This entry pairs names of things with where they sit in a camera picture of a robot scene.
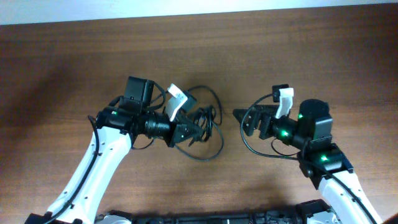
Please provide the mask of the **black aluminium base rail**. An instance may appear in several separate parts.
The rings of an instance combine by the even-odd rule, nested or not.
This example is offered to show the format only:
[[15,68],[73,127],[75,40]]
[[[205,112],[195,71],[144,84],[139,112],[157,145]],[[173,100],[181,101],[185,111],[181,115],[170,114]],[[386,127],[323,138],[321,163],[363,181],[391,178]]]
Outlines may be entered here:
[[296,205],[280,206],[269,210],[243,210],[238,212],[134,215],[119,210],[111,210],[98,215],[95,223],[131,224],[288,224],[319,223],[338,224],[340,217],[322,199],[311,200]]

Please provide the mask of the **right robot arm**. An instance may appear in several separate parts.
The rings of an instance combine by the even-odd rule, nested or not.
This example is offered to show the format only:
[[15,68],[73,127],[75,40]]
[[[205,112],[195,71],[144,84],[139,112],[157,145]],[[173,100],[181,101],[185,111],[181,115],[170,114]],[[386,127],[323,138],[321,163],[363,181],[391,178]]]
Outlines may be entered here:
[[382,223],[364,194],[354,167],[332,141],[333,118],[328,103],[309,99],[300,104],[296,120],[277,116],[275,105],[256,101],[248,109],[233,110],[242,138],[258,129],[260,139],[278,139],[298,149],[294,156],[282,153],[278,159],[298,161],[303,175],[321,192],[341,223]]

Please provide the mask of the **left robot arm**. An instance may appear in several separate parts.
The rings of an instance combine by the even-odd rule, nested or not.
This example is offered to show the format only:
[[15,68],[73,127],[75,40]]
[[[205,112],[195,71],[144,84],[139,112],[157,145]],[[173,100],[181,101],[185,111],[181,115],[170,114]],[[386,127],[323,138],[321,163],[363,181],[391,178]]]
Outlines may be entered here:
[[162,139],[168,147],[200,139],[202,129],[184,115],[196,99],[187,90],[170,85],[160,92],[171,98],[152,106],[156,86],[152,80],[129,77],[124,94],[89,118],[93,137],[75,173],[47,212],[31,213],[27,223],[94,223],[114,172],[141,134]]

